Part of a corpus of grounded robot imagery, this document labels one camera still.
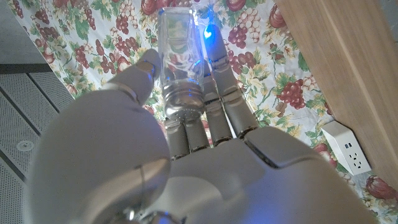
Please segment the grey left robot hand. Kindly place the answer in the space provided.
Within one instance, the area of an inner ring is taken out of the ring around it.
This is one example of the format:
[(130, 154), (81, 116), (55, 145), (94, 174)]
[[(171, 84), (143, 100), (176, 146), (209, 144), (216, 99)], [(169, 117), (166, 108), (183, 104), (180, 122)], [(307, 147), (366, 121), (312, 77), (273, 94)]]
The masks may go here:
[(27, 178), (27, 223), (374, 223), (313, 149), (260, 128), (242, 98), (217, 26), (204, 31), (211, 84), (226, 117), (221, 142), (172, 159), (187, 139), (167, 140), (144, 109), (164, 61), (148, 50), (105, 86), (72, 102), (41, 137)]

